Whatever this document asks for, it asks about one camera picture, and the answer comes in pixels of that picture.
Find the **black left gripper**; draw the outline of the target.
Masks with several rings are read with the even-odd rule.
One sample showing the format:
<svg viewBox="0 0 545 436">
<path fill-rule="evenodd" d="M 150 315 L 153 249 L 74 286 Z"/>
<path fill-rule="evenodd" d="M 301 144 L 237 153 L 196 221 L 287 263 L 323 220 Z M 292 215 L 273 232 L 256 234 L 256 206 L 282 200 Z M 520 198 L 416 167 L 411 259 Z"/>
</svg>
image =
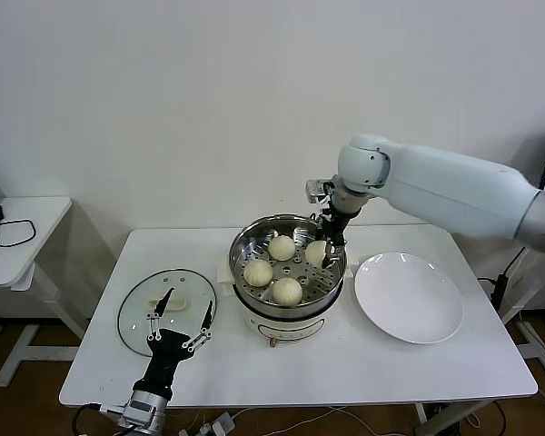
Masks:
<svg viewBox="0 0 545 436">
<path fill-rule="evenodd" d="M 152 358 L 142 379 L 137 381 L 134 391 L 144 391 L 160 396 L 166 400 L 173 397 L 172 385 L 177 366 L 180 362 L 193 357 L 200 347 L 212 339 L 213 301 L 209 302 L 203 317 L 200 331 L 192 338 L 173 330 L 160 329 L 160 319 L 169 304 L 173 288 L 157 301 L 150 301 L 146 314 L 150 331 L 147 343 L 152 352 Z"/>
</svg>

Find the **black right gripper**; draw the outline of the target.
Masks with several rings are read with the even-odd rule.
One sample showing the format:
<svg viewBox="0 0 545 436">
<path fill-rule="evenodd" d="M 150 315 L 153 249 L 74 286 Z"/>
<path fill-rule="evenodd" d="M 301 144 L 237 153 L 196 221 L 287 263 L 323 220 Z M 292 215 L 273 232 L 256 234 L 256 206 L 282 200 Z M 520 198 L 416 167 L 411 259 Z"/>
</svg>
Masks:
<svg viewBox="0 0 545 436">
<path fill-rule="evenodd" d="M 335 263 L 346 261 L 344 231 L 352 219 L 351 214 L 331 211 L 320 213 L 316 218 L 315 240 L 327 240 L 324 246 L 322 268 L 328 269 Z"/>
</svg>

